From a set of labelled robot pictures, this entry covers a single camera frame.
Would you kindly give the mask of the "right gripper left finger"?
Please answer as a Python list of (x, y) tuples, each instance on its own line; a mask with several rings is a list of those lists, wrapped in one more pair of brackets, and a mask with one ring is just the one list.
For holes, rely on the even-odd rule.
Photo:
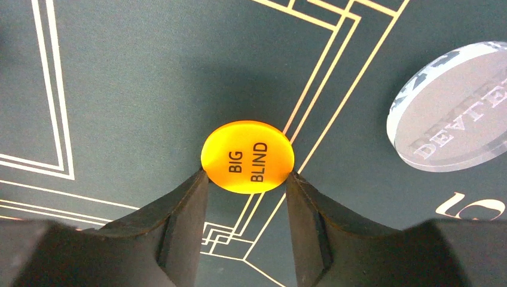
[(168, 194), (100, 229), (3, 220), (1, 285), (193, 286), (208, 183), (199, 170)]

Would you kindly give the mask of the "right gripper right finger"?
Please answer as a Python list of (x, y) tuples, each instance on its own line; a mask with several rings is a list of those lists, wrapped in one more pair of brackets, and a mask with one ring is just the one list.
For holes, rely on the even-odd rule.
[(506, 222), (430, 219), (397, 230), (286, 185), (298, 286), (505, 286)]

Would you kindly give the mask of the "yellow big blind button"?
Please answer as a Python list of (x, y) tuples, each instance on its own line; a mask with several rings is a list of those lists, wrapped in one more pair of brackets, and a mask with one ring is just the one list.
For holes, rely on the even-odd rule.
[(224, 124), (205, 140), (201, 166), (217, 186), (238, 194), (271, 191), (293, 171), (295, 155), (288, 138), (260, 121)]

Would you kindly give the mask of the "green poker table mat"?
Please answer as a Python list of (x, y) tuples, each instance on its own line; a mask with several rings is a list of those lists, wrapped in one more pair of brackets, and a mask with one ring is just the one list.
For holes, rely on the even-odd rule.
[[(218, 127), (252, 120), (372, 221), (506, 222), (506, 151), (428, 172), (386, 131), (413, 75), (484, 41), (506, 43), (505, 1), (2, 1), (1, 221), (100, 229), (203, 170)], [(298, 286), (287, 179), (238, 194), (208, 177), (193, 286)]]

